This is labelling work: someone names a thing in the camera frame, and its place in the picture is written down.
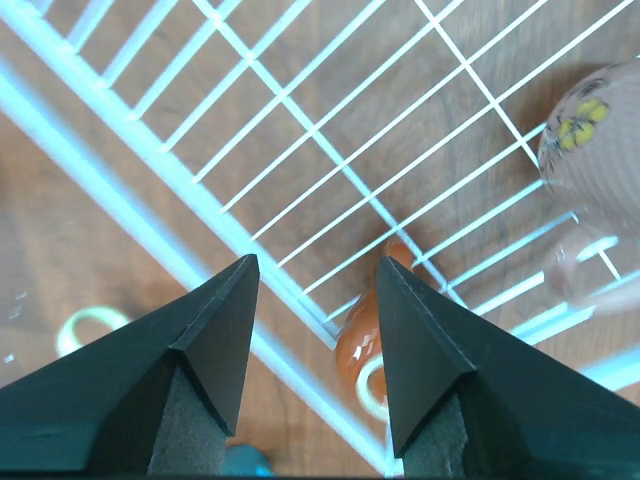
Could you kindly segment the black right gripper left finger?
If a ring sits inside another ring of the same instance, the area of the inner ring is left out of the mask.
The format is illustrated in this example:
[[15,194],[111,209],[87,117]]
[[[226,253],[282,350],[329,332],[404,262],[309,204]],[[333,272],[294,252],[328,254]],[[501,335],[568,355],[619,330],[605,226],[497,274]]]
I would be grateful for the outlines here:
[[217,473],[235,433],[259,284],[247,255],[1,391],[5,473]]

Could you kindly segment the dark brown glazed mug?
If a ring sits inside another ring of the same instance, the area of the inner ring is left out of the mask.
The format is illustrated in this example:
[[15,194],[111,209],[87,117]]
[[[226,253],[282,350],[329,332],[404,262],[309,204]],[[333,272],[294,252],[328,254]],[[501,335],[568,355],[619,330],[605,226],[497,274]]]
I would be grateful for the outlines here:
[[337,373],[347,391],[368,414],[387,422],[387,389],[374,286],[351,307],[339,332],[334,355]]

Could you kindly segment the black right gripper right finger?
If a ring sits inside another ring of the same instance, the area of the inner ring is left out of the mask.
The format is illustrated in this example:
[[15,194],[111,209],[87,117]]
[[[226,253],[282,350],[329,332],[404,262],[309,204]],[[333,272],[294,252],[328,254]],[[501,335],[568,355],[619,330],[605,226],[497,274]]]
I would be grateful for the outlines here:
[[394,454],[408,475],[635,475],[639,409],[391,258],[377,297]]

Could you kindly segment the pink floral mug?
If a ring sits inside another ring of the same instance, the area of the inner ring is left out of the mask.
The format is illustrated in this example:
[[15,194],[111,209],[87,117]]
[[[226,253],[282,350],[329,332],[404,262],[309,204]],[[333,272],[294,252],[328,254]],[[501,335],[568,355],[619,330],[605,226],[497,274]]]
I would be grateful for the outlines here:
[[550,251],[547,281],[576,308],[638,309],[637,279],[583,298],[572,285],[586,247],[604,237],[639,237],[638,58],[607,65],[574,85],[547,119],[537,158],[549,195],[579,220]]

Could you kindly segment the beige round ceramic mug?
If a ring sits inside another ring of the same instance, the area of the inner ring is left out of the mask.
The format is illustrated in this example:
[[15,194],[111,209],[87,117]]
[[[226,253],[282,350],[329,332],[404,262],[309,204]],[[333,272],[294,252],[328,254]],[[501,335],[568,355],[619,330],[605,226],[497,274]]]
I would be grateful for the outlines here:
[[109,306],[90,306],[74,312],[59,329],[55,348],[66,356],[131,322],[130,318]]

